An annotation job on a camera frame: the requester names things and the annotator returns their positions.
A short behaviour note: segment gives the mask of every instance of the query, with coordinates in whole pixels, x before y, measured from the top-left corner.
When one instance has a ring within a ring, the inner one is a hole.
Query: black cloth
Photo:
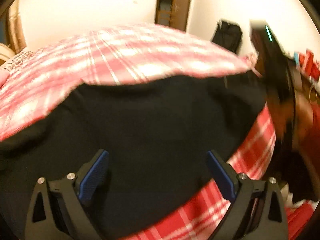
[[[109,170],[87,212],[107,239],[142,230],[209,181],[206,152],[228,160],[264,105],[264,88],[252,72],[83,84],[46,118],[0,143],[0,212],[23,239],[37,179],[77,172],[103,148]]]
[[[293,193],[293,203],[304,199],[315,202],[319,200],[303,158],[298,152],[287,151],[286,147],[282,147],[280,141],[276,142],[272,159],[263,179],[266,180],[270,177],[289,184],[289,191]]]

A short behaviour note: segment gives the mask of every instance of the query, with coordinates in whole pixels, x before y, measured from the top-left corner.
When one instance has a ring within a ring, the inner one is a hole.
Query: metal screw
[[[42,184],[44,182],[45,182],[45,178],[44,177],[41,177],[41,178],[38,179],[38,183],[39,184]]]
[[[67,175],[67,179],[73,180],[76,177],[76,175],[74,173],[69,173]]]
[[[239,179],[242,179],[242,180],[248,177],[247,174],[245,173],[239,173],[238,176],[239,176]]]
[[[271,184],[276,184],[277,180],[274,177],[269,178]]]

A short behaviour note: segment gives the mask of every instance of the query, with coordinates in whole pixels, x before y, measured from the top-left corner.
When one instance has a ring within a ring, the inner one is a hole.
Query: cyan light
[[[268,32],[268,35],[269,35],[269,39],[270,39],[270,41],[272,41],[271,34],[270,34],[270,31],[269,31],[269,28],[268,28],[267,25],[266,25],[266,29],[267,29],[267,32]]]

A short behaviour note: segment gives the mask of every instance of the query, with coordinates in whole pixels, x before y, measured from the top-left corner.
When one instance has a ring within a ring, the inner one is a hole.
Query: pink plaid fabric
[[[121,85],[177,74],[224,76],[246,72],[245,62],[209,41],[153,24],[73,36],[39,49],[10,73],[0,89],[0,141],[47,116],[83,82]],[[229,163],[259,179],[275,139],[265,107]],[[179,209],[127,239],[207,239],[229,205],[212,180]]]

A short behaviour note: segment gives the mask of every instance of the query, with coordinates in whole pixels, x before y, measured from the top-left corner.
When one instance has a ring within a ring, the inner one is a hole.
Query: white wall
[[[309,48],[320,60],[320,34],[298,0],[191,0],[187,32],[210,40],[220,18],[241,26],[241,55],[254,51],[249,19],[263,19],[285,51],[305,52]]]
[[[153,23],[156,0],[20,0],[29,49],[114,24]]]

